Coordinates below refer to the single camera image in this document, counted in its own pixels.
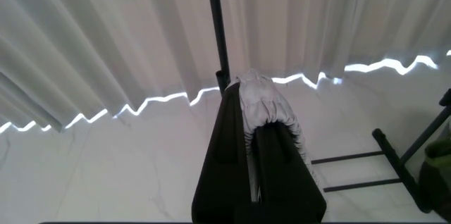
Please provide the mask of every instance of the marble floor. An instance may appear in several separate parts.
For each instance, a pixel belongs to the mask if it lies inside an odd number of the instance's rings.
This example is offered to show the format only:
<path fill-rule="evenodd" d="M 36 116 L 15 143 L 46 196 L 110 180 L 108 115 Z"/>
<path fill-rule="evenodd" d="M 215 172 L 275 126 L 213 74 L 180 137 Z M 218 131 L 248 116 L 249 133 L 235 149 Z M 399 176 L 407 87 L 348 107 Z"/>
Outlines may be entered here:
<path fill-rule="evenodd" d="M 301 80 L 278 85 L 301 123 L 311 159 L 378 150 L 381 128 L 400 153 L 440 112 L 451 87 L 451 59 L 433 70 L 418 65 L 346 73 L 340 85 Z M 65 132 L 8 129 L 0 135 L 0 223 L 43 221 L 190 221 L 190 207 L 221 97 L 207 92 L 152 102 L 139 115 L 110 115 Z M 409 162 L 418 173 L 423 156 Z M 345 185 L 395 173 L 383 156 L 315 166 L 323 186 Z M 327 193 L 325 222 L 443 222 L 420 212 L 401 184 Z"/>

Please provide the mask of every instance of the green fabric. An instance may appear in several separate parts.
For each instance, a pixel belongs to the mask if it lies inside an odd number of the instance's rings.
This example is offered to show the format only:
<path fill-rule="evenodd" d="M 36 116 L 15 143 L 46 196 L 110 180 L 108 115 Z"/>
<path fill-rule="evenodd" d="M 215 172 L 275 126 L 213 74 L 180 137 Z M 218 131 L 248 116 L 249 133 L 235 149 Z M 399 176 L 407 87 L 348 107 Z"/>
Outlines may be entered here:
<path fill-rule="evenodd" d="M 438 140 L 424 150 L 426 162 L 436 168 L 451 168 L 451 140 Z"/>

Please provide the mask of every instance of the curtain fold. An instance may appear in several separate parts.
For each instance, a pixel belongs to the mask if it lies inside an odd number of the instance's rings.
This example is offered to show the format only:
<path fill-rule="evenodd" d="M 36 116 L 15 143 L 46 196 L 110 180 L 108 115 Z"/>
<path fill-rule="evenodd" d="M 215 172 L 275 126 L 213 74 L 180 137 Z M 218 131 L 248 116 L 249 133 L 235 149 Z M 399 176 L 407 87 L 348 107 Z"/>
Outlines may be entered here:
<path fill-rule="evenodd" d="M 0 122 L 61 130 L 79 113 L 216 85 L 209 0 L 1 2 Z"/>
<path fill-rule="evenodd" d="M 231 75 L 320 72 L 384 58 L 438 63 L 451 47 L 451 0 L 221 0 Z"/>

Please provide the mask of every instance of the metal rack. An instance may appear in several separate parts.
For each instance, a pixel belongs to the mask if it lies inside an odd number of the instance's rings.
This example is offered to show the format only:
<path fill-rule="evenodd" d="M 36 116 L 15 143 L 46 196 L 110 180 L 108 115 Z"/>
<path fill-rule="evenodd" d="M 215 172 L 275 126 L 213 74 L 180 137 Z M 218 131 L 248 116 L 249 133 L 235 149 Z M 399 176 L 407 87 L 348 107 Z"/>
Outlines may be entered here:
<path fill-rule="evenodd" d="M 218 85 L 221 93 L 230 83 L 230 71 L 228 65 L 228 55 L 226 47 L 226 36 L 224 33 L 224 25 L 221 11 L 221 0 L 210 0 L 211 4 L 211 14 L 213 16 L 214 29 L 216 33 L 216 42 L 218 45 L 219 61 L 221 63 L 221 70 L 216 72 L 216 78 L 218 80 Z M 429 139 L 429 137 L 451 116 L 451 89 L 449 89 L 445 96 L 440 100 L 439 103 L 445 108 L 438 115 L 438 117 L 424 130 L 423 133 L 418 137 L 418 139 L 410 146 L 410 148 L 401 156 L 401 158 L 396 154 L 396 151 L 392 148 L 388 142 L 386 136 L 382 133 L 380 129 L 375 129 L 372 133 L 374 139 L 378 142 L 380 151 L 372 151 L 363 154 L 353 154 L 348 156 L 338 156 L 333 158 L 324 158 L 319 160 L 313 160 L 312 164 L 328 163 L 334 161 L 344 161 L 354 158 L 364 158 L 370 156 L 380 156 L 385 155 L 385 157 L 390 162 L 390 165 L 395 170 L 398 178 L 378 180 L 372 182 L 362 182 L 351 185 L 341 185 L 336 187 L 327 187 L 324 189 L 325 192 L 336 192 L 344 189 L 356 189 L 363 187 L 371 187 L 377 185 L 388 185 L 393 183 L 402 182 L 406 187 L 407 191 L 411 194 L 412 198 L 416 202 L 416 205 L 424 213 L 431 212 L 431 205 L 428 200 L 421 194 L 419 186 L 415 182 L 415 179 L 410 175 L 409 171 L 405 167 L 405 163 L 414 155 L 416 151 Z"/>

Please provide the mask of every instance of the ruffled white fabric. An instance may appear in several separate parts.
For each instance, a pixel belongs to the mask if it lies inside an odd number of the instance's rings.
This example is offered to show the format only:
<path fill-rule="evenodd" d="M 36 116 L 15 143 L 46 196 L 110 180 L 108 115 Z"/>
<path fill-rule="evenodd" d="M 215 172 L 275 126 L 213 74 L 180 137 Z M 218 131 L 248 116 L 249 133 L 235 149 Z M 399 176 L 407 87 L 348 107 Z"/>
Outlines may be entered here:
<path fill-rule="evenodd" d="M 294 135 L 293 142 L 295 143 L 297 151 L 302 157 L 306 167 L 309 169 L 316 185 L 320 188 L 321 192 L 323 192 L 311 166 L 311 161 L 307 156 L 304 147 L 305 139 L 302 135 L 301 127 L 297 121 L 296 115 L 285 97 L 283 97 L 276 89 L 273 80 L 258 74 L 255 69 L 251 69 L 244 75 L 237 77 L 229 86 L 236 82 L 240 83 L 240 104 L 245 131 L 247 165 L 249 168 L 252 201 L 258 200 L 259 190 L 257 174 L 254 168 L 254 158 L 251 151 L 252 138 L 257 127 L 274 122 L 285 124 Z"/>

